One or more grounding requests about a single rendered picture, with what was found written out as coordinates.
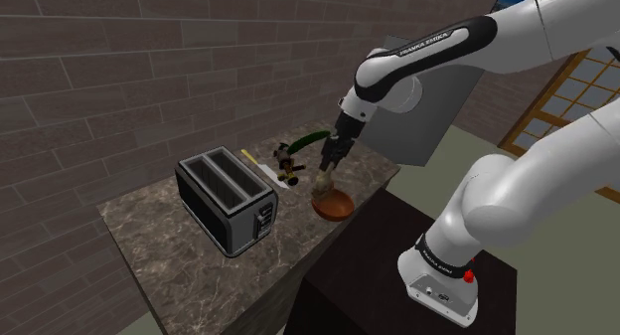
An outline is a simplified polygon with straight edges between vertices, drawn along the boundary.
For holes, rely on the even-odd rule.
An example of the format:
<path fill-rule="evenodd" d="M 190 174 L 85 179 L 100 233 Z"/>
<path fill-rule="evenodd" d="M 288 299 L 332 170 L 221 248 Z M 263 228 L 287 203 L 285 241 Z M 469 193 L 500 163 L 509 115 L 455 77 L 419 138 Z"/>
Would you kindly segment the dark robot stand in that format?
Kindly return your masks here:
<path fill-rule="evenodd" d="M 517 271 L 475 257 L 479 309 L 467 328 L 411 299 L 397 270 L 432 219 L 377 190 L 303 277 L 283 335 L 517 335 Z"/>

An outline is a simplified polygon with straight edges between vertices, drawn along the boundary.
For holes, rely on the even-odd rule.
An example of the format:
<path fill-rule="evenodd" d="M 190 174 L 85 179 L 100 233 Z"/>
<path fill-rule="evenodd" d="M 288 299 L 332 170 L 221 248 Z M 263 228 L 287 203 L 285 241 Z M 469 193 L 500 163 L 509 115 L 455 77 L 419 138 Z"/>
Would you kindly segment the beige pear-shaped object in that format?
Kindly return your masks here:
<path fill-rule="evenodd" d="M 334 182 L 331 178 L 331 173 L 320 170 L 314 181 L 312 197 L 315 201 L 320 201 L 327 196 L 333 188 Z"/>

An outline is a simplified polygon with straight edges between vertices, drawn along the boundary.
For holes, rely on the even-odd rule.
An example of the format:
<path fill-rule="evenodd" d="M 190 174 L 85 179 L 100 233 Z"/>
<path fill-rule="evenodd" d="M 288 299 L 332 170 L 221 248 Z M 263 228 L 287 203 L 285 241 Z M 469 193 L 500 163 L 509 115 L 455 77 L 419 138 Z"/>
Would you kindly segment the green cucumber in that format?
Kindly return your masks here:
<path fill-rule="evenodd" d="M 289 155 L 295 154 L 296 152 L 303 149 L 304 147 L 316 141 L 319 141 L 321 139 L 327 138 L 330 134 L 331 132 L 329 130 L 320 130 L 320 131 L 315 131 L 305 136 L 302 136 L 301 138 L 295 140 L 293 143 L 291 143 L 288 146 L 287 153 Z"/>

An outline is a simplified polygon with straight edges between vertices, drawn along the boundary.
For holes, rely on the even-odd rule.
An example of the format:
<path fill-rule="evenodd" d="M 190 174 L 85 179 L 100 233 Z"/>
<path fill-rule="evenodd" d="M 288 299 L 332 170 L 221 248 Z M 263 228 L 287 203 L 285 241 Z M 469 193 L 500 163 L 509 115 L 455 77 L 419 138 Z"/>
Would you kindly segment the brown bowl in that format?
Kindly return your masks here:
<path fill-rule="evenodd" d="M 318 216 L 330 222 L 344 221 L 355 211 L 353 199 L 338 189 L 332 189 L 320 200 L 313 199 L 312 207 Z"/>

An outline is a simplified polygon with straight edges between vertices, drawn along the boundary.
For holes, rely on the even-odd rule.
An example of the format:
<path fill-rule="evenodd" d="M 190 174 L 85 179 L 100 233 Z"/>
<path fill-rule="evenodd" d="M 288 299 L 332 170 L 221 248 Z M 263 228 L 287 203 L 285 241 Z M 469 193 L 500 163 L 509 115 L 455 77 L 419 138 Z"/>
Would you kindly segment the wooden framed window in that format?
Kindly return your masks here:
<path fill-rule="evenodd" d="M 570 56 L 499 147 L 521 156 L 538 140 L 620 97 L 620 62 L 606 49 Z"/>

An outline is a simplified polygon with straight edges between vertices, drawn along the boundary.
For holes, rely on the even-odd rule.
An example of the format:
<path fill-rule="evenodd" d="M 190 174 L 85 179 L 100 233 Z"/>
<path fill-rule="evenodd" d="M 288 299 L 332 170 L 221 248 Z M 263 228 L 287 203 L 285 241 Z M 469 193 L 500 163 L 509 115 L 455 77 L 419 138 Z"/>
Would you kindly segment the black and silver toaster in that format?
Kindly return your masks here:
<path fill-rule="evenodd" d="M 226 147 L 183 159 L 174 171 L 183 206 L 223 255 L 237 257 L 271 232 L 276 191 Z"/>

